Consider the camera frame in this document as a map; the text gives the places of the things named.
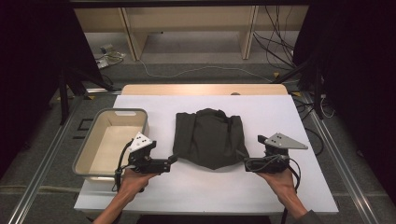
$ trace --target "folded black garment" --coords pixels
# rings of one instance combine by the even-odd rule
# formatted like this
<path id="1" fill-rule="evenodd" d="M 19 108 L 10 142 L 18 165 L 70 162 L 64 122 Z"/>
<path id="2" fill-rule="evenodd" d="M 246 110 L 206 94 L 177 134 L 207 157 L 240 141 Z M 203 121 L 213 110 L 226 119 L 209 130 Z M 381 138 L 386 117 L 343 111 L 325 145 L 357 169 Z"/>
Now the folded black garment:
<path id="1" fill-rule="evenodd" d="M 212 170 L 249 157 L 241 118 L 227 118 L 223 111 L 211 108 L 196 114 L 176 114 L 173 152 L 179 158 Z"/>

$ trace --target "black sleeve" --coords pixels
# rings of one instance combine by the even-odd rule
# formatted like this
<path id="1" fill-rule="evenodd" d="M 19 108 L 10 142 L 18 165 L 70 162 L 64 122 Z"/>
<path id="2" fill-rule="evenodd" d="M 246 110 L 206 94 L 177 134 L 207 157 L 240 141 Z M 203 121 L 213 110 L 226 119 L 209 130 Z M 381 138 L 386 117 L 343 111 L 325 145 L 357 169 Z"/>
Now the black sleeve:
<path id="1" fill-rule="evenodd" d="M 303 217 L 297 220 L 295 224 L 320 224 L 323 223 L 314 211 L 307 212 Z"/>

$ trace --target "plastic bin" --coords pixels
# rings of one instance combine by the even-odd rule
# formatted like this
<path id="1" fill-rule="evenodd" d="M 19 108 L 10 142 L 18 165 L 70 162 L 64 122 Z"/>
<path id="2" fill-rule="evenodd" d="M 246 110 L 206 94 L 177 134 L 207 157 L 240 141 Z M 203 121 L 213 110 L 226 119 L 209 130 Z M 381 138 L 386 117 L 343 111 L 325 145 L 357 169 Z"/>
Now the plastic bin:
<path id="1" fill-rule="evenodd" d="M 98 112 L 79 153 L 73 171 L 87 179 L 112 180 L 120 154 L 138 132 L 149 134 L 148 115 L 143 109 L 111 108 Z M 128 152 L 122 164 L 128 163 Z"/>

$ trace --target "white table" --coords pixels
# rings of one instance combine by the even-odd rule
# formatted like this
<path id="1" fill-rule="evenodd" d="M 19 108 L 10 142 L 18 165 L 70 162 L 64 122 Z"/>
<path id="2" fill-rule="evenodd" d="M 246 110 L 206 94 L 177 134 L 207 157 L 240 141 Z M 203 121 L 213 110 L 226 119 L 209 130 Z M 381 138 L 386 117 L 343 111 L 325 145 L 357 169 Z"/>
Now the white table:
<path id="1" fill-rule="evenodd" d="M 302 170 L 298 195 L 305 207 L 319 214 L 338 212 L 288 95 L 120 95 L 114 107 L 143 108 L 148 112 L 148 136 L 157 141 L 157 147 L 151 151 L 154 159 L 172 155 L 177 112 L 194 113 L 209 107 L 223 110 L 228 117 L 241 116 L 250 157 L 264 156 L 265 148 L 257 142 L 258 134 L 269 137 L 276 132 L 283 133 L 309 146 L 308 150 L 290 150 L 290 156 Z M 75 209 L 104 210 L 115 195 L 112 187 L 112 182 L 85 180 Z M 151 179 L 146 190 L 124 210 L 138 214 L 270 215 L 281 213 L 283 205 L 263 179 L 245 172 L 242 162 L 212 171 L 180 159 L 172 165 L 170 173 Z"/>

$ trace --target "floor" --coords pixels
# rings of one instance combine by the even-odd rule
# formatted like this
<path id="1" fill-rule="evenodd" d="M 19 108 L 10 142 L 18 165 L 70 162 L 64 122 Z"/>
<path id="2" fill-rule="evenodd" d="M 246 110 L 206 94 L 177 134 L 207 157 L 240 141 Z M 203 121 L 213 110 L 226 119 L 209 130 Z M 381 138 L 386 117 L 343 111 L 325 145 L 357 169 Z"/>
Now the floor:
<path id="1" fill-rule="evenodd" d="M 271 32 L 260 34 L 269 37 Z M 293 45 L 297 35 L 298 32 L 286 32 L 284 38 Z M 126 54 L 122 63 L 103 69 L 103 74 L 115 83 L 118 78 L 112 75 L 128 71 L 126 66 L 129 65 L 139 65 L 143 75 L 137 72 L 132 74 L 123 72 L 122 75 L 130 79 L 123 79 L 119 83 L 127 83 L 128 80 L 148 74 L 163 77 L 179 75 L 188 78 L 190 71 L 177 70 L 178 64 L 183 69 L 191 68 L 190 70 L 197 68 L 194 65 L 198 68 L 213 64 L 222 67 L 214 68 L 217 69 L 216 71 L 207 71 L 208 74 L 220 72 L 224 67 L 235 66 L 240 69 L 238 76 L 248 78 L 263 76 L 259 74 L 261 70 L 256 69 L 257 66 L 278 63 L 274 57 L 267 57 L 265 51 L 255 41 L 252 43 L 249 59 L 242 60 L 237 33 L 164 33 L 154 34 L 148 38 L 141 58 L 146 66 L 143 69 L 142 62 L 132 61 L 123 34 L 86 34 L 86 36 L 96 58 L 102 56 L 99 47 L 105 44 L 112 44 L 116 51 Z M 272 44 L 271 50 L 287 60 L 282 48 Z M 286 71 L 277 68 L 266 70 L 265 78 L 273 80 L 274 73 L 282 75 Z M 154 76 L 151 76 L 148 82 L 155 81 Z M 288 91 L 297 90 L 293 79 L 285 86 Z M 81 99 L 79 107 L 73 110 L 75 111 L 73 121 L 67 129 L 63 129 L 59 125 L 61 120 L 59 94 L 54 95 L 50 102 L 52 109 L 43 115 L 35 134 L 31 136 L 30 148 L 21 151 L 0 180 L 0 223 L 7 223 L 9 220 L 12 220 L 10 223 L 89 223 L 85 214 L 73 208 L 83 179 L 76 176 L 71 167 L 82 143 L 81 136 L 85 136 L 87 132 L 81 130 L 79 125 L 81 120 L 93 118 L 99 109 L 112 107 L 116 97 L 114 94 L 98 94 L 94 99 Z M 295 98 L 310 101 L 307 92 L 304 92 L 302 97 Z M 72 105 L 77 105 L 78 100 L 71 100 Z M 318 162 L 340 210 L 337 215 L 320 216 L 324 223 L 395 223 L 395 205 L 376 181 L 364 158 L 357 154 L 356 146 L 343 122 L 336 114 L 332 118 L 318 120 L 315 113 L 307 114 L 308 111 L 309 108 L 301 113 L 302 118 L 307 115 L 303 124 L 306 128 L 321 134 L 324 139 L 325 149 L 318 156 Z M 326 111 L 329 115 L 332 113 L 330 108 L 326 108 Z M 64 137 L 59 138 L 58 133 L 64 133 Z M 321 148 L 322 144 L 316 136 L 311 132 L 307 134 L 312 139 L 313 148 Z M 280 216 L 270 216 L 270 218 L 272 223 L 280 222 Z M 135 223 L 137 219 L 136 215 L 126 214 L 120 223 Z"/>

